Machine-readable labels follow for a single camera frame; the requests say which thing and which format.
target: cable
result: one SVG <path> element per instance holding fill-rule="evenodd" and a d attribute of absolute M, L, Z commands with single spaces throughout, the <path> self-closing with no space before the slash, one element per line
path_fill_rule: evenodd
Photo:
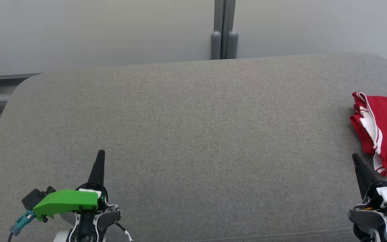
<path fill-rule="evenodd" d="M 131 236 L 130 236 L 129 233 L 125 230 L 125 228 L 122 227 L 122 226 L 120 225 L 120 223 L 118 223 L 118 222 L 114 222 L 114 224 L 116 224 L 119 228 L 121 228 L 121 229 L 125 232 L 126 236 L 128 236 L 129 241 L 132 242 Z"/>
<path fill-rule="evenodd" d="M 11 237 L 13 237 L 13 233 L 10 233 L 10 235 L 8 236 L 8 242 L 11 242 Z"/>

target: gray sofa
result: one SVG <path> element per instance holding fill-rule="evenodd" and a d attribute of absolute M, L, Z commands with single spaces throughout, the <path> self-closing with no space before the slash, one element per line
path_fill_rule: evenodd
<path fill-rule="evenodd" d="M 26 194 L 75 189 L 99 149 L 134 241 L 358 241 L 347 219 L 361 202 L 354 91 L 387 95 L 387 60 L 293 55 L 32 77 L 0 120 L 0 241 Z M 12 241 L 51 242 L 70 227 L 35 220 Z M 126 241 L 117 227 L 107 235 Z"/>

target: robotic arm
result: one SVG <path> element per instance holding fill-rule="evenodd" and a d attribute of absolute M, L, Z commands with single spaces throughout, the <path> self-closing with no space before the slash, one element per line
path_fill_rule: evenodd
<path fill-rule="evenodd" d="M 380 181 L 358 154 L 353 154 L 362 203 L 349 210 L 353 232 L 361 242 L 387 242 L 387 181 Z"/>
<path fill-rule="evenodd" d="M 34 189 L 22 199 L 27 210 L 10 231 L 9 242 L 13 235 L 34 218 L 47 222 L 54 214 L 74 226 L 71 230 L 58 232 L 53 242 L 105 242 L 105 233 L 110 225 L 116 224 L 132 241 L 129 233 L 118 221 L 122 213 L 118 205 L 109 205 L 108 193 L 104 187 L 104 150 L 98 151 L 87 183 L 75 190 L 56 191 L 48 187 L 45 192 Z"/>

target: white stripe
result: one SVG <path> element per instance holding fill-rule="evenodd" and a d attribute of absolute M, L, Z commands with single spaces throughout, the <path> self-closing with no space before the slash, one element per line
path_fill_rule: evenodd
<path fill-rule="evenodd" d="M 361 98 L 363 101 L 365 101 L 365 104 L 367 104 L 367 108 L 370 112 L 371 117 L 373 118 L 374 126 L 375 126 L 375 137 L 373 138 L 373 149 L 375 150 L 375 155 L 373 157 L 373 163 L 374 163 L 374 170 L 380 168 L 383 166 L 382 159 L 379 157 L 381 154 L 381 144 L 383 142 L 383 133 L 381 132 L 380 128 L 377 126 L 376 118 L 374 116 L 374 112 L 371 109 L 370 104 L 368 103 L 367 95 L 365 95 L 363 92 L 358 92 L 356 95 Z M 385 171 L 385 168 L 381 168 L 377 170 L 378 173 L 381 173 L 382 171 Z"/>
<path fill-rule="evenodd" d="M 385 171 L 386 169 L 383 167 L 383 168 L 381 168 L 381 169 L 378 169 L 377 170 L 377 172 L 380 174 L 380 173 L 382 173 L 383 171 Z"/>
<path fill-rule="evenodd" d="M 362 107 L 362 106 L 359 106 L 359 111 L 365 111 L 365 112 L 369 112 L 368 109 Z"/>

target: white label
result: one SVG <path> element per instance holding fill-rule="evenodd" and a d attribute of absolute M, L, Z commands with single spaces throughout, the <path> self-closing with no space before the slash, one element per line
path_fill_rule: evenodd
<path fill-rule="evenodd" d="M 92 190 L 92 189 L 83 189 L 83 188 L 80 188 L 79 191 L 89 192 L 89 193 L 97 193 L 98 194 L 98 198 L 101 197 L 101 191 L 95 191 L 95 190 Z"/>
<path fill-rule="evenodd" d="M 378 194 L 379 194 L 380 196 L 382 196 L 382 191 L 383 191 L 383 190 L 387 190 L 387 187 L 378 187 L 378 188 L 376 188 L 376 189 L 377 189 Z"/>

